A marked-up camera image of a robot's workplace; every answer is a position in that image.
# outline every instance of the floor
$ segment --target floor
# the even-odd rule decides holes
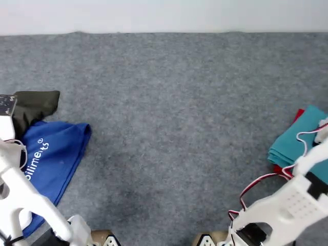
[[[190,245],[228,227],[299,108],[328,112],[328,34],[0,37],[0,81],[1,93],[60,90],[47,120],[92,126],[58,206],[66,217],[110,228],[122,245]],[[264,181],[246,202],[282,184]],[[324,220],[298,245],[327,240]]]

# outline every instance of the blue towel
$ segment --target blue towel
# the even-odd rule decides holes
[[[308,106],[297,121],[273,143],[269,150],[268,160],[281,168],[292,165],[304,152],[304,144],[296,139],[297,133],[316,129],[319,121],[326,118],[327,115],[324,112],[314,106]],[[312,148],[315,136],[316,134],[300,136],[306,141],[308,151]],[[310,171],[328,184],[328,160],[315,165]]]
[[[22,138],[28,151],[24,174],[35,188],[58,205],[80,163],[91,136],[88,124],[68,124],[61,121],[39,121]],[[32,215],[31,224],[23,230],[31,235],[44,219]]]

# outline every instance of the teal cloth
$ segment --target teal cloth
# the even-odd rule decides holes
[[[269,149],[268,160],[281,168],[292,165],[304,152],[304,144],[296,139],[296,134],[316,129],[319,121],[326,118],[324,112],[314,106],[308,106],[298,120],[273,143]],[[312,148],[315,136],[316,134],[300,136],[306,141],[308,151]],[[310,171],[328,184],[328,160],[316,164]]]

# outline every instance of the folded cloth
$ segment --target folded cloth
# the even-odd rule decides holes
[[[296,114],[296,116],[295,116],[295,119],[294,119],[294,121],[293,121],[293,124],[295,123],[295,121],[297,121],[297,119],[298,119],[299,117],[301,117],[301,115],[304,113],[304,111],[305,111],[304,109],[299,109],[299,110],[297,111],[297,114]],[[273,165],[273,171],[274,171],[275,173],[282,173],[282,168],[281,168],[280,166],[278,166],[277,164],[274,164],[274,165]],[[292,172],[287,171],[287,170],[286,170],[286,172],[287,172],[289,175],[293,176]]]
[[[327,115],[318,108],[308,106],[294,124],[278,137],[270,147],[268,160],[281,168],[292,165],[304,152],[304,144],[296,139],[297,133],[316,129],[319,121],[326,117]],[[315,134],[304,134],[300,138],[305,140],[309,151],[313,147]],[[316,164],[310,171],[328,184],[328,160]]]
[[[34,123],[52,115],[58,106],[59,91],[17,91],[17,103],[12,116],[16,139],[21,139]]]
[[[68,124],[62,121],[39,121],[22,138],[28,151],[24,174],[35,188],[58,205],[68,183],[80,163],[91,136],[88,124]],[[31,224],[23,230],[31,235],[44,219],[32,215]]]

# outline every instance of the white wall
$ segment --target white wall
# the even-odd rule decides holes
[[[2,0],[0,35],[328,31],[327,0]]]

